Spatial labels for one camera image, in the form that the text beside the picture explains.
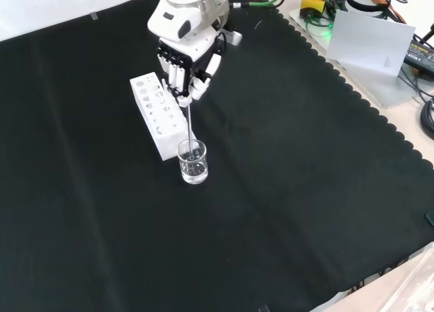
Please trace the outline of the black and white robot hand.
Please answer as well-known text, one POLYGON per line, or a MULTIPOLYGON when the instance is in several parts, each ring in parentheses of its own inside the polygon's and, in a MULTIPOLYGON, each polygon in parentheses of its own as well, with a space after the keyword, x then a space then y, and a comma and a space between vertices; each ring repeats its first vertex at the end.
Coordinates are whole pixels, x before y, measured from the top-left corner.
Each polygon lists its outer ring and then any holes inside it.
POLYGON ((226 40, 212 27, 190 33, 178 43, 161 38, 157 57, 164 74, 163 86, 179 106, 186 108, 207 92, 218 70, 226 40))

